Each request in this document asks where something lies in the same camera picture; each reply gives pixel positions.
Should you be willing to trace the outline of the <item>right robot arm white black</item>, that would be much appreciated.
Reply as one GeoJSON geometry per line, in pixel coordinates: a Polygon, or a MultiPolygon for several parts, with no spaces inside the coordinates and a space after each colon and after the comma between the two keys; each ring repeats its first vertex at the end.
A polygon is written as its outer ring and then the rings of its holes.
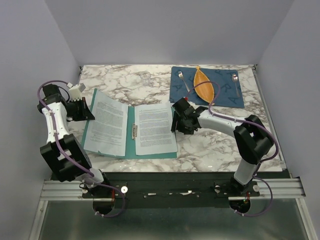
{"type": "Polygon", "coordinates": [[[210,108],[194,108],[185,98],[173,104],[171,131],[192,135],[198,129],[210,129],[235,139],[241,156],[240,164],[230,180],[230,191],[241,196],[247,192],[262,158],[275,144],[274,137],[256,115],[235,118],[214,113],[210,108]]]}

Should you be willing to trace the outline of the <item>teal green folder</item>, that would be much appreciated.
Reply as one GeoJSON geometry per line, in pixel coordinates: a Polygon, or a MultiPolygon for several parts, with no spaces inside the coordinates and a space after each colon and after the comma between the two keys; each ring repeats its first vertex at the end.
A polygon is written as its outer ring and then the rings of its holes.
{"type": "MultiPolygon", "coordinates": [[[[132,140],[132,124],[135,123],[135,107],[128,105],[128,118],[127,118],[127,130],[126,130],[126,145],[125,145],[125,156],[113,156],[113,155],[105,155],[100,153],[95,153],[108,157],[115,157],[119,159],[175,159],[177,157],[176,153],[163,153],[163,154],[150,154],[150,155],[136,155],[136,140],[132,140]]],[[[88,126],[88,121],[85,124],[84,131],[88,126]]],[[[81,144],[84,147],[84,134],[82,135],[81,144]]]]}

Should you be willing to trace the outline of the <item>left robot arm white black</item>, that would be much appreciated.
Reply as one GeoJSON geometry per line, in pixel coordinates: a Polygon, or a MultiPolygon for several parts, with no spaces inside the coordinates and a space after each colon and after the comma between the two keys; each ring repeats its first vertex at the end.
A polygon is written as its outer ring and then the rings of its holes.
{"type": "Polygon", "coordinates": [[[59,84],[59,80],[49,81],[37,90],[37,109],[44,115],[47,126],[47,140],[40,147],[40,154],[60,182],[79,181],[84,189],[107,197],[111,191],[108,179],[101,170],[93,168],[84,148],[69,131],[69,122],[95,119],[82,96],[85,86],[66,83],[67,98],[64,98],[59,84]]]}

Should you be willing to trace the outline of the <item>silver folder clip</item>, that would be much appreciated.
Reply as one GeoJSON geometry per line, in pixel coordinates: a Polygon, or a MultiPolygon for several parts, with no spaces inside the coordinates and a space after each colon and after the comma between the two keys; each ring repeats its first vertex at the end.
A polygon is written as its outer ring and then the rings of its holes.
{"type": "Polygon", "coordinates": [[[135,140],[138,135],[138,126],[133,123],[131,126],[131,139],[135,140]]]}

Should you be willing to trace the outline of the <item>white printed paper files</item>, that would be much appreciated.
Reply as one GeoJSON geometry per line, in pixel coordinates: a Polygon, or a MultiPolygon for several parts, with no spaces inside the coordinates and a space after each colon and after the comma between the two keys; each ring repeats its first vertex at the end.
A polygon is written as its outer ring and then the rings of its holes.
{"type": "Polygon", "coordinates": [[[173,115],[170,102],[136,106],[134,123],[137,125],[136,155],[177,152],[176,137],[171,131],[173,115]]]}

